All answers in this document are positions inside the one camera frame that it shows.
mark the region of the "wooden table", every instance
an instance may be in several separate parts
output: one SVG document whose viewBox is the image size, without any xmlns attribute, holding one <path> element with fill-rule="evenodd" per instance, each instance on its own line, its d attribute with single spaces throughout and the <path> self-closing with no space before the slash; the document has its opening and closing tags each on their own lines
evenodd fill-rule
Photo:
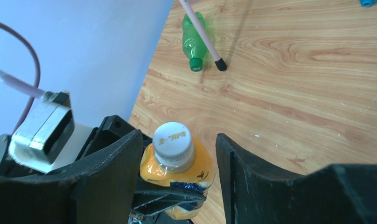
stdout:
<svg viewBox="0 0 377 224">
<path fill-rule="evenodd" d="M 357 0 L 202 0 L 229 68 L 191 72 L 176 1 L 130 123 L 152 136 L 186 124 L 215 159 L 226 133 L 252 153 L 307 174 L 330 163 L 377 163 L 377 4 Z M 225 223 L 217 177 L 197 224 Z"/>
</svg>

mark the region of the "black cable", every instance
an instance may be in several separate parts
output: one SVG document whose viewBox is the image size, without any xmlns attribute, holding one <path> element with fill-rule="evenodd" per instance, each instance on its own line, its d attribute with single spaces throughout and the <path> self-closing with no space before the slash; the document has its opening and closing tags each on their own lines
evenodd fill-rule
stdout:
<svg viewBox="0 0 377 224">
<path fill-rule="evenodd" d="M 17 38 L 18 40 L 20 40 L 25 45 L 25 47 L 27 47 L 27 49 L 29 50 L 29 52 L 30 52 L 30 54 L 31 54 L 31 56 L 33 58 L 33 61 L 35 63 L 35 69 L 36 69 L 35 83 L 34 83 L 33 86 L 35 86 L 36 88 L 38 88 L 39 84 L 40 84 L 40 62 L 39 62 L 39 58 L 37 57 L 37 54 L 36 54 L 35 50 L 33 49 L 33 47 L 30 45 L 30 43 L 25 38 L 23 38 L 15 30 L 11 29 L 9 26 L 7 26 L 7 25 L 5 25 L 5 24 L 3 24 L 3 23 L 0 22 L 0 29 L 3 29 L 4 31 L 8 32 L 9 34 L 13 35 L 15 38 Z M 35 100 L 34 97 L 30 97 L 29 98 L 29 100 L 27 102 L 27 105 L 25 106 L 25 109 L 22 112 L 20 119 L 18 120 L 17 124 L 15 125 L 15 128 L 14 128 L 13 132 L 15 132 L 17 130 L 17 128 L 27 118 L 27 116 L 29 114 L 29 111 L 30 111 L 30 108 L 33 105 L 33 101 L 34 100 Z"/>
</svg>

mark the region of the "white bottle cap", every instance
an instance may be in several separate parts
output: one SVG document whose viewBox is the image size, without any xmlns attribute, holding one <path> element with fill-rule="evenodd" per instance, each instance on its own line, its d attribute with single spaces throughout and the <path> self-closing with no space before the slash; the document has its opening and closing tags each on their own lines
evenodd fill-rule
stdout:
<svg viewBox="0 0 377 224">
<path fill-rule="evenodd" d="M 168 122 L 158 127 L 154 132 L 153 145 L 158 162 L 170 167 L 185 164 L 194 153 L 189 129 L 177 122 Z"/>
</svg>

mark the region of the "green plastic bottle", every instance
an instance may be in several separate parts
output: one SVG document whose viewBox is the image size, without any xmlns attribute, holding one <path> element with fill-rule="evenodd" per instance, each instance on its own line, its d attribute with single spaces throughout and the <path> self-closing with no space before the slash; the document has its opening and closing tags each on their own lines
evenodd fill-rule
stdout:
<svg viewBox="0 0 377 224">
<path fill-rule="evenodd" d="M 196 12 L 195 14 L 205 28 L 205 20 L 201 13 Z M 208 49 L 187 14 L 184 15 L 182 29 L 183 52 L 190 59 L 190 69 L 192 71 L 201 71 L 203 68 L 203 58 Z"/>
</svg>

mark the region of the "blue tube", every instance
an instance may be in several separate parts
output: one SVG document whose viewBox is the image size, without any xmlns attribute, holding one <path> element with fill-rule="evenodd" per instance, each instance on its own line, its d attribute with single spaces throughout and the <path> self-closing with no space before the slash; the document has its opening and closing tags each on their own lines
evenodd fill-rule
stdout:
<svg viewBox="0 0 377 224">
<path fill-rule="evenodd" d="M 370 7 L 377 3 L 377 0 L 359 0 L 363 7 Z"/>
</svg>

